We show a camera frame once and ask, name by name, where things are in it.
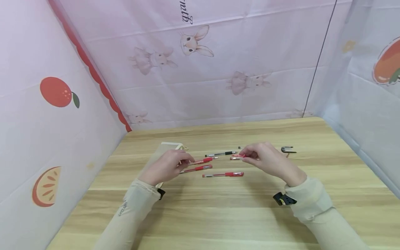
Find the sleeve cuff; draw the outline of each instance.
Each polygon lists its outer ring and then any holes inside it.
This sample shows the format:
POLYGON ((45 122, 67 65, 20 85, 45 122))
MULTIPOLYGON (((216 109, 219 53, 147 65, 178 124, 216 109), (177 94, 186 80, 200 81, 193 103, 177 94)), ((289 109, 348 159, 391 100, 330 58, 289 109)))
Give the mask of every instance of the sleeve cuff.
POLYGON ((312 220, 333 207, 324 185, 317 179, 307 177, 306 181, 299 186, 286 185, 285 191, 289 197, 297 200, 297 203, 290 207, 294 216, 301 222, 312 220))
POLYGON ((143 220, 160 196, 156 187, 140 180, 134 180, 128 188, 117 214, 122 216, 134 212, 138 219, 143 220))

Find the right hand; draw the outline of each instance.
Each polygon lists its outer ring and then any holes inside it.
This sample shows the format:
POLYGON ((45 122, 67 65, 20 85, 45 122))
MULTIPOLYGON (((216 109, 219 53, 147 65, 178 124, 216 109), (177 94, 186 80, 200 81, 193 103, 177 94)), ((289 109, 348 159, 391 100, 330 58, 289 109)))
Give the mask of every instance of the right hand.
POLYGON ((239 153, 246 155, 243 162, 249 163, 267 174, 281 178, 290 187, 306 181, 306 173, 294 165, 284 154, 276 150, 269 142, 247 145, 239 153))

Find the wooden table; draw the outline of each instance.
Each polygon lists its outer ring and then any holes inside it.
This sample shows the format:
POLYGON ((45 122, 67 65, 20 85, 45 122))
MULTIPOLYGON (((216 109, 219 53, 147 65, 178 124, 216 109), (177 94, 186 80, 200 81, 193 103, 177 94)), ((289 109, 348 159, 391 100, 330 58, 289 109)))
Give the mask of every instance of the wooden table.
MULTIPOLYGON (((320 118, 219 124, 126 135, 48 249, 91 249, 128 186, 160 142, 181 142, 204 154, 270 141, 294 146, 293 160, 319 178, 338 210, 372 249, 400 249, 400 201, 320 118)), ((214 168, 164 184, 166 195, 147 216, 132 249, 319 249, 289 207, 272 195, 284 183, 228 156, 214 168), (202 178, 244 171, 243 177, 202 178)))

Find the orange fruit print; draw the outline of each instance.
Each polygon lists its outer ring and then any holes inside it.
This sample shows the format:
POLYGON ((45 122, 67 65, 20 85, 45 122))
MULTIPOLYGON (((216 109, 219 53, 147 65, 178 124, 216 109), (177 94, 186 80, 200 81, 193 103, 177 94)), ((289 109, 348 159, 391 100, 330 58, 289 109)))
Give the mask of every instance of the orange fruit print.
POLYGON ((65 107, 74 100, 74 104, 79 108, 78 96, 70 90, 70 87, 57 77, 46 77, 40 83, 40 91, 44 99, 53 106, 65 107))
POLYGON ((400 76, 400 38, 381 52, 372 74, 377 84, 395 84, 400 76))
POLYGON ((60 172, 60 166, 50 168, 37 179, 32 190, 32 200, 36 205, 40 207, 54 205, 60 172))

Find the rabbit illustration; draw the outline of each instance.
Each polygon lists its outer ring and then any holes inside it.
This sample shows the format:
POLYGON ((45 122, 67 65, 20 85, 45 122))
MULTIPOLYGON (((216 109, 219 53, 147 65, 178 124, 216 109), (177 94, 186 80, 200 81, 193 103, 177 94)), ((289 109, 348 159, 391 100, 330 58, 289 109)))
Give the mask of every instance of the rabbit illustration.
POLYGON ((129 115, 129 114, 124 114, 126 117, 129 119, 129 125, 133 124, 141 124, 141 123, 151 123, 151 121, 147 119, 143 119, 144 117, 147 116, 147 112, 141 112, 140 114, 137 115, 129 115))
POLYGON ((206 37, 209 29, 210 27, 208 25, 205 25, 199 28, 194 36, 182 34, 182 37, 180 39, 180 46, 183 53, 188 56, 196 51, 203 56, 213 57, 214 53, 209 48, 198 44, 198 41, 206 37))
POLYGON ((133 50, 134 56, 130 56, 128 59, 136 62, 133 68, 138 68, 142 74, 147 75, 154 67, 161 68, 164 65, 169 65, 172 68, 176 68, 177 65, 167 58, 173 51, 173 48, 167 48, 164 53, 154 52, 151 54, 135 47, 133 50))
POLYGON ((258 76, 247 76, 239 71, 235 71, 232 79, 227 80, 231 86, 226 87, 226 89, 232 90, 232 93, 237 96, 242 93, 245 89, 255 90, 259 86, 267 87, 270 85, 269 82, 264 81, 271 73, 258 75, 258 76))

